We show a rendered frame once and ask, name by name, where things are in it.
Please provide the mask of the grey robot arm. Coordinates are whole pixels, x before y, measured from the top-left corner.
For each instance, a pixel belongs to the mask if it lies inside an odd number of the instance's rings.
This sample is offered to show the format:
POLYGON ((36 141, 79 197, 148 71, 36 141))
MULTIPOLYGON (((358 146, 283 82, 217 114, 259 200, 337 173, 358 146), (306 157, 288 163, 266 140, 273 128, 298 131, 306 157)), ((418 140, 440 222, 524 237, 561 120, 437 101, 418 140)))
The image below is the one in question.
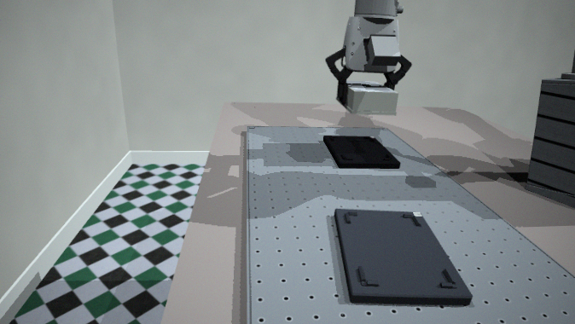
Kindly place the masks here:
MULTIPOLYGON (((404 11, 398 0, 356 0, 354 14, 397 16, 404 11)), ((364 38, 369 50, 371 66, 396 66, 401 57, 396 35, 370 34, 364 38)), ((562 73, 562 79, 575 80, 575 51, 572 73, 562 73)))

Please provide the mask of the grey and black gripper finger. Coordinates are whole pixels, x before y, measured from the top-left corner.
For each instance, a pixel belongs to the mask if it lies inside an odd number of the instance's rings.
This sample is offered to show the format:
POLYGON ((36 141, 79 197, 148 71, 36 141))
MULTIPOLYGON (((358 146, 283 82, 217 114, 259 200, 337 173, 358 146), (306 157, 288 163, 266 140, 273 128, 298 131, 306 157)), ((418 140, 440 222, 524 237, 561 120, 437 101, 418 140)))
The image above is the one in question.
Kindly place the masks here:
POLYGON ((392 89, 392 90, 395 89, 395 85, 398 84, 398 81, 405 76, 405 73, 412 66, 412 63, 410 61, 408 61, 406 58, 404 58, 402 55, 401 55, 398 62, 401 64, 401 67, 398 71, 395 72, 395 74, 394 74, 394 72, 383 73, 386 77, 386 83, 384 83, 384 86, 386 86, 387 88, 392 89))
POLYGON ((346 69, 346 66, 341 71, 339 71, 335 65, 335 62, 338 59, 344 57, 345 55, 346 55, 346 47, 327 57, 325 60, 328 64, 330 72, 332 72, 333 75, 338 79, 337 97, 339 98, 341 103, 346 103, 347 88, 348 88, 348 83, 346 82, 346 80, 353 73, 352 71, 346 69))

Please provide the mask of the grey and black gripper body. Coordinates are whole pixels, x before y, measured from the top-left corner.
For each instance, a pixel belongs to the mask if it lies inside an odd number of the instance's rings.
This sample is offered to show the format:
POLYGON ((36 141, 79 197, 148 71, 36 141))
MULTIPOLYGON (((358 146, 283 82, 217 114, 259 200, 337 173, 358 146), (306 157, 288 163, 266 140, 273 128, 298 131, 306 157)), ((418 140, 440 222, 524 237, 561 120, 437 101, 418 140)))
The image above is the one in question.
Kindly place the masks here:
POLYGON ((398 20, 395 20, 395 16, 379 14, 354 16, 356 17, 350 17, 347 23, 343 44, 343 48, 346 47, 346 64, 343 65, 344 57, 342 57, 341 65, 352 72, 394 72, 397 66, 370 65, 368 46, 363 39, 369 38, 370 34, 396 35, 399 44, 398 20))

